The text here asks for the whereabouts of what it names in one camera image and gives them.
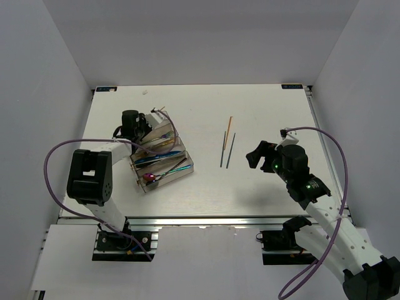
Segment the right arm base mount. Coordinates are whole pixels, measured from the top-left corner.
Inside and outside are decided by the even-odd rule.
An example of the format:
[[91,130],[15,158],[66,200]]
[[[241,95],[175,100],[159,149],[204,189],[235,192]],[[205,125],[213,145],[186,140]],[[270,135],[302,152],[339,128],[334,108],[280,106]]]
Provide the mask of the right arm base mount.
[[256,241],[262,246],[265,266],[298,266],[313,263],[316,258],[294,241],[285,239],[282,231],[260,231]]

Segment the blue serrated knife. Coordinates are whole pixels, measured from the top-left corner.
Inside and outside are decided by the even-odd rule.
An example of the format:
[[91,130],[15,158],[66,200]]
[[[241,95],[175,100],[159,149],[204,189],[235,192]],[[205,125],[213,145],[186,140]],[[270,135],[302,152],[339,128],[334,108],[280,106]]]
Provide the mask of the blue serrated knife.
[[157,154],[155,156],[144,157],[144,158],[137,159],[136,161],[134,161],[134,164],[142,164],[142,163],[146,163],[146,162],[153,161],[156,159],[167,158],[167,157],[179,154],[179,153],[181,153],[181,151],[170,151],[166,154]]

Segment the gold fork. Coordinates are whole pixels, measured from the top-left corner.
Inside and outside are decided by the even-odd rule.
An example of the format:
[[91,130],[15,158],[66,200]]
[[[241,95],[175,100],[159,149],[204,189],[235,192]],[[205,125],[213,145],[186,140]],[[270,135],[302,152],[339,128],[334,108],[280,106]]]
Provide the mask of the gold fork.
[[[163,152],[165,151],[167,148],[171,147],[171,145],[174,143],[174,139],[170,139],[170,140],[165,140],[163,142],[159,142],[158,144],[152,145],[151,147],[149,147],[148,149],[150,151],[153,152]],[[135,153],[135,156],[139,157],[139,158],[144,158],[146,156],[151,155],[150,152],[145,151],[145,150],[140,150],[138,152]]]

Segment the clear smoked utensil organizer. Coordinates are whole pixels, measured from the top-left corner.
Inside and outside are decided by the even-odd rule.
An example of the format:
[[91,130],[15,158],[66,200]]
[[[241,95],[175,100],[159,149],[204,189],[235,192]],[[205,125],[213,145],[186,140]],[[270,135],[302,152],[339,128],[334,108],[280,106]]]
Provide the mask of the clear smoked utensil organizer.
[[193,173],[194,162],[167,111],[157,109],[146,120],[152,131],[130,160],[137,185],[148,193]]

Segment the iridescent rainbow spoon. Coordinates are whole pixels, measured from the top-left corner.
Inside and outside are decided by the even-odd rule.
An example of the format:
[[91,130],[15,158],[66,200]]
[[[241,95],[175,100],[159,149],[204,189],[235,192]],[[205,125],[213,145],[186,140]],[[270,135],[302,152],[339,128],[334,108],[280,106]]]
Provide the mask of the iridescent rainbow spoon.
[[169,171],[163,172],[161,174],[146,173],[146,174],[142,175],[142,178],[143,178],[143,180],[145,182],[153,182],[153,181],[156,181],[158,179],[161,179],[163,176],[166,176],[166,175],[171,174],[171,173],[176,173],[176,172],[179,172],[179,171],[183,171],[183,170],[189,169],[192,166],[193,166],[192,164],[188,164],[188,165],[183,166],[183,167],[174,167],[173,169],[170,169]]

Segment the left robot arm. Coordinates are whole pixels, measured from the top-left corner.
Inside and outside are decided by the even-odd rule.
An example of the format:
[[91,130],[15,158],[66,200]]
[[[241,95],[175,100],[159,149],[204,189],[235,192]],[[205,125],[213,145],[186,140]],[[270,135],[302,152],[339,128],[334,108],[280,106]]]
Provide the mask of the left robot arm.
[[95,150],[77,149],[72,155],[67,195],[103,221],[100,228],[112,231],[110,240],[118,249],[131,245],[132,234],[126,216],[111,197],[113,165],[131,156],[137,149],[132,143],[140,142],[151,131],[145,114],[126,110],[122,112],[121,125],[113,135],[122,142],[108,142]]

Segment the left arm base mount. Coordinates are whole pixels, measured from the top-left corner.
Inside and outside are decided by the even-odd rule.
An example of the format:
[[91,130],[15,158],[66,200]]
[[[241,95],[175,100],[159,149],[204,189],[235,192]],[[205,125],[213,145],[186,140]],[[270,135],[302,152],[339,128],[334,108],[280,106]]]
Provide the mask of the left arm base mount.
[[[157,231],[130,232],[152,259],[158,245]],[[145,262],[150,260],[138,243],[115,232],[97,230],[92,261],[100,262]]]

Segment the black knife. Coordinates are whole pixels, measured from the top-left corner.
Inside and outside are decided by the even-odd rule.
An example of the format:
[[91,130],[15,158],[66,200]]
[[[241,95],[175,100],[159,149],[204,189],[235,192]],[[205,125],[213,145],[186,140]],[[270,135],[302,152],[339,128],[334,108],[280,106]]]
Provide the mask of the black knife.
[[147,157],[144,159],[138,159],[137,161],[133,162],[133,165],[136,169],[142,169],[145,167],[148,167],[154,163],[158,163],[161,161],[168,161],[170,159],[172,159],[173,157]]

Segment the orange chopstick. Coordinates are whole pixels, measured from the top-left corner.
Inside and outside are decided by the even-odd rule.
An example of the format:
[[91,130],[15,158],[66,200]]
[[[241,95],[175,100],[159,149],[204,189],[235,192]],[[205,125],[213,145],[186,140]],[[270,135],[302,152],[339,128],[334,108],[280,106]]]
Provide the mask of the orange chopstick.
[[229,122],[228,122],[228,125],[227,125],[227,130],[226,130],[226,137],[225,137],[225,142],[224,142],[224,150],[226,149],[226,146],[227,146],[227,143],[228,143],[232,120],[233,120],[233,116],[230,116],[229,117]]

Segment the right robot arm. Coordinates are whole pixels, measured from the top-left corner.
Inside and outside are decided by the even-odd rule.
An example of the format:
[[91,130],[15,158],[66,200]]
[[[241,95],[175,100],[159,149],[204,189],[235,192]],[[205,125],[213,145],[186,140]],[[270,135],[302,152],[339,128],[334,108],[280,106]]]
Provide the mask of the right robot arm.
[[365,239],[352,222],[340,215],[340,208],[328,187],[308,166],[308,156],[298,145],[261,141],[246,154],[254,169],[264,159],[261,170],[277,174],[288,194],[324,230],[320,233],[299,216],[284,223],[283,244],[301,247],[322,262],[341,283],[348,299],[389,299],[399,293],[399,260],[386,258]]

